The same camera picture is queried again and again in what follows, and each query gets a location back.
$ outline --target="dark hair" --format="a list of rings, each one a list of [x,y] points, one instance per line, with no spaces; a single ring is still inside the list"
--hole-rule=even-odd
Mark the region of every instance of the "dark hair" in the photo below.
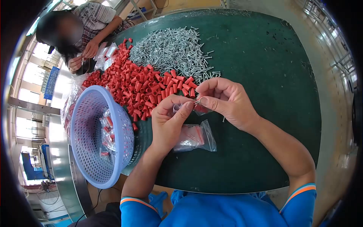
[[[39,20],[36,28],[37,41],[57,47],[57,51],[65,58],[66,65],[68,65],[68,61],[71,58],[74,58],[80,51],[74,45],[69,45],[65,40],[58,37],[57,28],[61,19],[69,16],[76,17],[76,15],[72,13],[73,9],[74,8],[47,13]]]

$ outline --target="factory floor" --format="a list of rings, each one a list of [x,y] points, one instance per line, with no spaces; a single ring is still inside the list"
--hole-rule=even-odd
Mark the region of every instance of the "factory floor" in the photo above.
[[[214,8],[219,0],[155,0],[159,13],[165,14],[187,8]],[[344,192],[350,182],[355,166],[356,149],[352,143],[351,103],[352,94],[347,83],[347,75],[334,67],[335,60],[346,51],[339,31],[324,30],[323,26],[303,12],[304,0],[231,0],[230,8],[261,12],[284,19],[294,28],[309,57],[321,105],[322,131],[319,160],[317,164],[317,199],[313,226],[318,226]],[[139,0],[138,6],[151,8],[149,0]],[[120,16],[125,19],[132,11],[128,5]],[[121,175],[114,186],[121,191],[126,176]],[[97,203],[98,190],[89,185],[93,205]],[[170,212],[170,195],[173,189],[154,186],[153,193],[166,191],[169,197],[164,201],[164,211]],[[287,199],[288,187],[268,191],[272,201],[281,208]],[[95,209],[100,212],[108,202],[120,201],[121,193],[113,188],[103,190]]]

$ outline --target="blue shirt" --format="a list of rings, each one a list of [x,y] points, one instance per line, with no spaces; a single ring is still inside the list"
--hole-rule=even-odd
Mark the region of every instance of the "blue shirt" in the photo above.
[[[180,199],[162,221],[156,209],[137,198],[124,197],[120,203],[122,227],[184,226],[311,226],[316,188],[314,183],[294,191],[279,211],[250,194],[192,194]]]

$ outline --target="plaid shirt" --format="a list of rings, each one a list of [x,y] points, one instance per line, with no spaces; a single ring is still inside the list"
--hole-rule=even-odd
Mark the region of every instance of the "plaid shirt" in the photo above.
[[[85,3],[72,10],[72,13],[77,15],[83,23],[82,38],[75,43],[75,47],[78,48],[79,53],[82,53],[85,50],[87,43],[112,21],[116,14],[116,10],[99,3]],[[130,27],[131,23],[123,20],[110,36],[117,35]]]

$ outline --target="orange stripe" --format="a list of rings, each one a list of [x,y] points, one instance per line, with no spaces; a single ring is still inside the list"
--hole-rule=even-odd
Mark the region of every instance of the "orange stripe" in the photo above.
[[[120,202],[120,205],[123,203],[123,202],[127,202],[127,201],[134,201],[134,202],[139,202],[139,203],[142,203],[144,205],[147,205],[148,207],[150,207],[151,209],[155,210],[156,212],[158,212],[152,205],[150,204],[147,204],[145,203],[144,201],[140,201],[138,199],[134,199],[134,198],[127,198],[127,199],[122,199],[121,202]]]
[[[301,191],[297,191],[295,192],[295,194],[293,196],[291,196],[288,201],[285,203],[285,205],[292,199],[294,198],[296,195],[300,194],[300,193],[303,193],[304,191],[308,191],[308,190],[316,190],[316,186],[309,186],[309,187],[306,187],[304,189],[302,189]]]

